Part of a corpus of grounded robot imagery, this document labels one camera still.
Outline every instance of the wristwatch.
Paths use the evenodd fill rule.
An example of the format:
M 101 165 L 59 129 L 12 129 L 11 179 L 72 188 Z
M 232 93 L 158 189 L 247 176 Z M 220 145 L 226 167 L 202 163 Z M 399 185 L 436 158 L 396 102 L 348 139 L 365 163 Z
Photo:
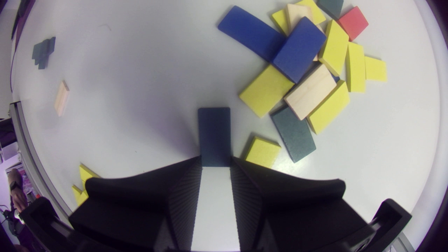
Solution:
M 16 189 L 16 187 L 18 187 L 20 190 L 22 190 L 22 187 L 19 186 L 19 184 L 16 181 L 13 181 L 10 185 L 9 185 L 9 190 L 12 191 L 14 189 Z

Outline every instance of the yellow block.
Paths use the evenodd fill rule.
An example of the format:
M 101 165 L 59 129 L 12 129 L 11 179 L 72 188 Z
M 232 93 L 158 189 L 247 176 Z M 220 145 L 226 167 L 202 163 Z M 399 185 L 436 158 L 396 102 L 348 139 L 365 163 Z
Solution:
M 72 191 L 73 191 L 73 195 L 75 196 L 76 202 L 78 202 L 79 197 L 81 197 L 81 189 L 79 189 L 77 186 L 72 185 Z
M 344 66 L 349 36 L 334 20 L 328 22 L 325 35 L 327 36 L 327 40 L 319 53 L 319 61 L 322 62 L 334 76 L 339 76 L 342 67 Z
M 315 25 L 318 25 L 326 20 L 325 16 L 323 15 L 322 11 L 319 9 L 319 7 L 316 5 L 316 3 L 313 0 L 303 0 L 298 3 L 298 5 L 305 5 L 311 8 L 311 11 L 313 13 L 313 23 Z
M 99 176 L 94 173 L 93 171 L 91 171 L 89 168 L 87 168 L 85 165 L 81 164 L 79 166 L 79 173 L 81 175 L 81 180 L 82 181 L 86 181 L 90 178 L 99 178 Z
M 259 137 L 254 137 L 249 153 L 247 153 L 246 161 L 272 168 L 280 149 L 281 146 L 276 143 L 269 142 Z
M 339 113 L 349 104 L 349 91 L 345 81 L 340 80 L 336 88 L 307 117 L 308 123 L 316 134 L 322 132 Z
M 259 117 L 266 115 L 293 87 L 273 65 L 269 65 L 241 94 L 243 100 Z
M 79 196 L 76 203 L 78 203 L 78 206 L 80 206 L 84 201 L 86 201 L 89 198 L 86 191 L 82 191 L 81 195 Z
M 366 79 L 374 81 L 388 81 L 388 71 L 386 63 L 374 58 L 365 57 L 366 60 Z
M 289 35 L 288 21 L 284 9 L 277 11 L 272 15 L 274 23 L 282 30 L 285 35 Z
M 349 42 L 347 47 L 347 88 L 349 92 L 366 92 L 366 63 L 364 48 Z

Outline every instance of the pile of blocks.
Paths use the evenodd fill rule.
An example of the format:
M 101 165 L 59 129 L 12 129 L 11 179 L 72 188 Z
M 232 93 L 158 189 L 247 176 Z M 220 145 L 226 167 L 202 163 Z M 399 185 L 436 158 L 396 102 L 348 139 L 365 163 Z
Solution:
M 83 164 L 80 164 L 79 166 L 79 174 L 81 177 L 83 190 L 79 189 L 75 185 L 72 185 L 73 195 L 75 196 L 76 203 L 78 204 L 78 206 L 84 203 L 84 201 L 86 201 L 87 198 L 89 198 L 89 195 L 87 194 L 86 191 L 86 181 L 90 178 L 99 178 L 99 176 L 96 173 L 91 171 Z
M 34 45 L 31 59 L 34 60 L 34 65 L 39 65 L 39 70 L 47 67 L 48 57 L 54 52 L 55 43 L 56 37 L 52 37 Z
M 258 116 L 271 113 L 288 153 L 297 162 L 316 149 L 310 128 L 321 133 L 350 102 L 364 93 L 366 80 L 387 81 L 386 63 L 364 55 L 353 41 L 369 25 L 354 7 L 340 17 L 343 0 L 303 0 L 288 4 L 272 19 L 279 31 L 234 6 L 218 29 L 258 54 L 269 66 L 240 93 Z M 324 31 L 321 24 L 332 20 Z M 340 78 L 346 64 L 346 81 Z M 255 137 L 246 160 L 271 168 L 280 145 Z

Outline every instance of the person's hand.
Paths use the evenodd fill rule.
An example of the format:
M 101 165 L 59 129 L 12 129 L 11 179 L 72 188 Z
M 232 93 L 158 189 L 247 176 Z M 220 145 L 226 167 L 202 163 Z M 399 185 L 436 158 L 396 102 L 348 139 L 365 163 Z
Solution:
M 19 188 L 14 188 L 11 191 L 14 207 L 21 213 L 28 205 L 25 193 Z

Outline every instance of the person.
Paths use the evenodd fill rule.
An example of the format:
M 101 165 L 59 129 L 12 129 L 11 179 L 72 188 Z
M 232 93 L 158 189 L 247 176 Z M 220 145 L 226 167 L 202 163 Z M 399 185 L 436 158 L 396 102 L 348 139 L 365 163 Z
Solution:
M 19 173 L 17 169 L 12 169 L 8 173 L 8 183 L 11 193 L 12 204 L 19 211 L 19 213 L 21 213 L 28 206 L 28 201 L 26 199 L 25 193 L 23 192 L 22 175 Z

